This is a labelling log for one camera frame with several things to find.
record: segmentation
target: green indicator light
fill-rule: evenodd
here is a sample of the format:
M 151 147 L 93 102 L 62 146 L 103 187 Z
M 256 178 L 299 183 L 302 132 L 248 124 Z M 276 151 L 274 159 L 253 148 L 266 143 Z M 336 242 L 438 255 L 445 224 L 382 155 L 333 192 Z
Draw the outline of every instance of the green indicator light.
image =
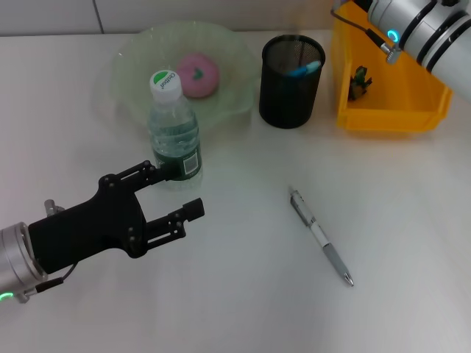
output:
M 13 293 L 3 293 L 3 294 L 0 294 L 0 302 L 5 300 L 5 299 L 8 299 L 8 298 L 11 298 L 12 296 L 14 296 L 15 294 Z

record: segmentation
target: glass bowl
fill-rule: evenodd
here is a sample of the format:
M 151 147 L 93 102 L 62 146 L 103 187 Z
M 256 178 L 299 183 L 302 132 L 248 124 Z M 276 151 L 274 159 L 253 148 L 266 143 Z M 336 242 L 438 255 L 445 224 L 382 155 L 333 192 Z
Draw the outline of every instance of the glass bowl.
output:
M 178 21 L 133 36 L 113 60 L 111 95 L 132 118 L 146 124 L 152 104 L 151 75 L 175 70 L 184 56 L 202 53 L 219 67 L 219 87 L 211 96 L 190 99 L 201 130 L 250 110 L 260 64 L 244 39 L 223 26 Z

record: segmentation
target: plastic water bottle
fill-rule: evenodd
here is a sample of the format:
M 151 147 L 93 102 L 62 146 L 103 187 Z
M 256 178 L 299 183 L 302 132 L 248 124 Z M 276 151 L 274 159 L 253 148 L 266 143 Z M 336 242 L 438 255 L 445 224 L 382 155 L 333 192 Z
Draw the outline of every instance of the plastic water bottle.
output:
M 149 134 L 158 165 L 177 162 L 181 177 L 165 182 L 184 190 L 201 184 L 202 164 L 199 127 L 190 102 L 184 97 L 177 73 L 158 71 L 150 79 L 154 103 L 149 116 Z

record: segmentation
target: bottle label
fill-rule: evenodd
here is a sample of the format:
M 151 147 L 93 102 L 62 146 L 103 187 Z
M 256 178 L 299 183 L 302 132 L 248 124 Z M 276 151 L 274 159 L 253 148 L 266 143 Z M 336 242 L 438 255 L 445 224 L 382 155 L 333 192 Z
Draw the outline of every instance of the bottle label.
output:
M 201 151 L 199 148 L 199 143 L 193 151 L 181 157 L 167 157 L 157 153 L 156 151 L 154 151 L 154 156 L 159 164 L 169 162 L 178 163 L 182 176 L 180 178 L 173 179 L 178 182 L 191 179 L 197 175 L 201 169 Z

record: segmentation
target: black mesh pencil holder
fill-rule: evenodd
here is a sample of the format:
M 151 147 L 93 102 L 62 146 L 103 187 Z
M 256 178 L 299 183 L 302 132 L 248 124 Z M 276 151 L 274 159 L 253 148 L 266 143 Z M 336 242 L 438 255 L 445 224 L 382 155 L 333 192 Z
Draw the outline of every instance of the black mesh pencil holder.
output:
M 324 49 L 304 35 L 281 35 L 270 40 L 262 52 L 262 83 L 259 111 L 268 124 L 293 129 L 309 120 L 325 63 Z M 319 60 L 321 67 L 302 77 L 288 73 Z

